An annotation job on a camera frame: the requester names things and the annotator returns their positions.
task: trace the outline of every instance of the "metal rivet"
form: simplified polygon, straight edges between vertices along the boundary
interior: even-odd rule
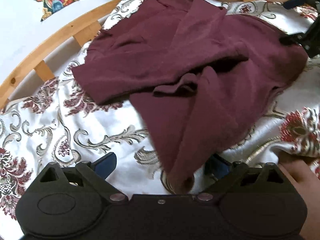
[[[213,196],[209,193],[200,193],[198,199],[201,201],[209,201],[213,199]]]
[[[242,162],[241,161],[236,161],[236,162],[233,162],[232,163],[232,166],[233,167],[236,167],[236,166],[238,166],[239,164],[241,164]]]
[[[115,193],[115,194],[112,194],[110,196],[110,199],[112,201],[123,201],[125,200],[125,194],[122,194],[122,193]]]

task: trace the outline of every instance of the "bed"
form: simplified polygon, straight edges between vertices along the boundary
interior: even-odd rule
[[[111,12],[102,26],[110,29],[135,13],[144,1],[113,0],[74,20],[36,48],[0,86],[0,239],[16,240],[23,235],[15,206],[37,174],[52,161],[70,167],[114,152],[117,168],[107,178],[114,187],[129,197],[135,193],[174,194],[149,132],[129,100],[98,106],[71,72],[84,63],[90,40],[101,28],[98,19]],[[270,0],[207,1],[226,7],[230,15],[259,17],[288,34],[305,32],[317,17],[313,8],[285,10],[279,2]],[[54,77],[43,59],[71,36],[82,48],[65,71]],[[44,81],[39,92],[9,102],[7,98],[33,69]],[[220,155],[252,167],[276,163],[279,150],[317,157],[319,81],[320,58],[316,57],[308,60],[297,81],[276,98],[244,139]],[[310,168],[319,177],[319,162],[314,161]],[[203,175],[201,168],[194,174],[190,193],[214,182],[214,178]]]

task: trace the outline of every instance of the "white floor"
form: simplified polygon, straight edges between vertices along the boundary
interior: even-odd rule
[[[42,3],[34,0],[0,0],[0,83],[42,41],[82,14],[111,0],[80,0],[43,22]],[[77,54],[79,45],[69,39],[46,59],[55,75]],[[30,73],[11,99],[34,94],[42,81]]]

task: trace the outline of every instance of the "metal screw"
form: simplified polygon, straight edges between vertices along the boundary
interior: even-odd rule
[[[122,193],[115,193],[115,194],[112,194],[110,196],[110,199],[112,201],[123,201],[125,200],[125,194],[122,194]]]
[[[213,199],[213,196],[209,193],[200,193],[198,199],[201,201],[209,201]]]

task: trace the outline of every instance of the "red flower pattern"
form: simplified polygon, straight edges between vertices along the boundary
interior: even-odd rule
[[[239,9],[240,13],[250,13],[251,12],[251,7],[249,4],[244,4],[243,6],[240,7]]]
[[[319,128],[319,114],[315,109],[291,112],[280,126],[281,140],[293,143],[293,154],[317,156],[320,150]]]
[[[95,111],[103,110],[108,112],[110,109],[117,110],[118,108],[123,107],[123,101],[98,106],[78,84],[75,85],[75,91],[70,95],[70,97],[70,99],[66,99],[63,102],[64,107],[71,108],[66,116],[78,114],[79,112],[84,111],[84,117],[86,117],[89,113],[93,113]]]
[[[12,159],[5,149],[0,148],[0,208],[5,215],[16,219],[15,208],[18,200],[25,193],[25,183],[30,179],[33,170],[26,172],[26,160],[22,157]]]
[[[313,21],[316,20],[316,18],[318,17],[318,12],[316,11],[316,9],[314,9],[311,6],[301,6],[299,7],[300,9],[300,16],[304,17],[304,18],[310,18]]]
[[[58,154],[62,157],[70,155],[70,145],[67,138],[60,144]]]
[[[21,108],[31,108],[35,114],[44,113],[53,102],[52,96],[57,90],[58,82],[59,80],[57,78],[46,81],[36,96],[31,96],[23,100],[24,104]]]

